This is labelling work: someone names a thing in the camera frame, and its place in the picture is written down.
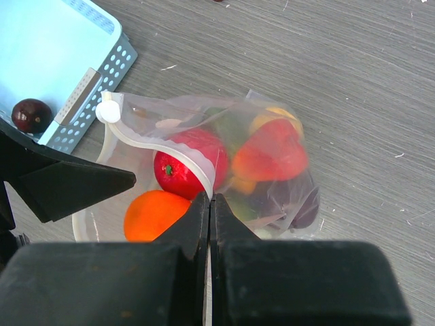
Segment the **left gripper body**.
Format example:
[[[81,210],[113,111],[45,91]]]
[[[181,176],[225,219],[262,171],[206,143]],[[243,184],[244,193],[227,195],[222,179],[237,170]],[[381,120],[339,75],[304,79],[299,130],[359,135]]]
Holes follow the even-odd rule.
[[[0,231],[0,249],[1,249],[1,271],[3,271],[17,252],[17,250],[31,242],[25,234],[17,236],[12,234],[12,230],[16,227],[12,209],[4,182],[1,181],[1,231]]]

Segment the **green yellow mango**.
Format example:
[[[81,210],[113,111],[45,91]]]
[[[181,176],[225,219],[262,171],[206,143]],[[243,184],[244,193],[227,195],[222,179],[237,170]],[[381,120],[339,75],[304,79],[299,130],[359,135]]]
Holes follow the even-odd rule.
[[[257,183],[238,178],[231,169],[235,154],[248,138],[247,131],[238,117],[228,109],[210,107],[205,115],[211,118],[207,122],[208,129],[221,139],[228,155],[228,172],[218,190],[223,193],[234,216],[239,220],[246,222],[257,219],[257,212],[248,203]]]

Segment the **orange tangerine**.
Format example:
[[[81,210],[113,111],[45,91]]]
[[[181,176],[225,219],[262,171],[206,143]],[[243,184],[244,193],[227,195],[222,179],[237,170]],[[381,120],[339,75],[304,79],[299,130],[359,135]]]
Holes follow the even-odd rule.
[[[130,242],[149,242],[157,239],[190,208],[185,198],[152,190],[141,194],[129,205],[124,216],[124,235]]]

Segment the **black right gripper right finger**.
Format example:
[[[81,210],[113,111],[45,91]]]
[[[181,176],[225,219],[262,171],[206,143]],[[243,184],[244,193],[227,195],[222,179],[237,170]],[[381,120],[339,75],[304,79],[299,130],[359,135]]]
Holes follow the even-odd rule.
[[[410,325],[392,267],[362,241],[262,240],[210,206],[214,325]]]

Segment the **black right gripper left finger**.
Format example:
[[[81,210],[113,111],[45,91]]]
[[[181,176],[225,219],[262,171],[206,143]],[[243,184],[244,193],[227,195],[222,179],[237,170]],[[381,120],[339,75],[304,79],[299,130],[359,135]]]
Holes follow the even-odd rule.
[[[1,273],[2,325],[204,325],[209,199],[154,242],[19,249]]]

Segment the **clear zip top bag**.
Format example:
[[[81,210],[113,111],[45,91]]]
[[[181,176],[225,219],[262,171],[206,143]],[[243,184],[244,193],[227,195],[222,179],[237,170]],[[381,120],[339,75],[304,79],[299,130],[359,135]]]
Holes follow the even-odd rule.
[[[254,91],[167,100],[109,93],[98,163],[135,174],[133,188],[75,213],[78,241],[156,239],[199,194],[223,195],[261,238],[302,236],[319,211],[300,120]]]

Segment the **dark purple plum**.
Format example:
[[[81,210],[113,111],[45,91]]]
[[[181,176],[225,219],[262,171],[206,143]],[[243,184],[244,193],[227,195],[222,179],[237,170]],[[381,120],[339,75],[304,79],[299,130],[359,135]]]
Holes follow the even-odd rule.
[[[44,102],[27,98],[14,105],[11,119],[19,131],[39,134],[45,132],[51,124],[53,113]]]

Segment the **red bell pepper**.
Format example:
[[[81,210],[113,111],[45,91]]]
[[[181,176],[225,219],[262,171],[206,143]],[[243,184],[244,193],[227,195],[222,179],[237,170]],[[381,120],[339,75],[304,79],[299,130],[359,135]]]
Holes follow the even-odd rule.
[[[287,119],[263,124],[236,152],[231,169],[246,181],[287,181],[303,173],[309,157]]]

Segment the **yellow peach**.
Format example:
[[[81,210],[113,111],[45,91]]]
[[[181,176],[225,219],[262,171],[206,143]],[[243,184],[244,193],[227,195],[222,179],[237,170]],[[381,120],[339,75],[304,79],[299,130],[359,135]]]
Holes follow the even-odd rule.
[[[280,107],[267,107],[266,111],[267,113],[261,113],[254,118],[249,126],[249,134],[253,134],[255,131],[257,131],[257,129],[269,121],[285,118],[291,122],[300,138],[303,139],[305,137],[302,123],[298,118],[296,118],[295,115]]]

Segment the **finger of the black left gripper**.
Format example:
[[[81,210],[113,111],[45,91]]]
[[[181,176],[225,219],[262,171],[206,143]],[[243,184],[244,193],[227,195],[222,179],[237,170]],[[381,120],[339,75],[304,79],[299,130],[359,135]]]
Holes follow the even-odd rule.
[[[1,180],[47,223],[132,188],[136,176],[38,145],[14,128],[2,128]]]

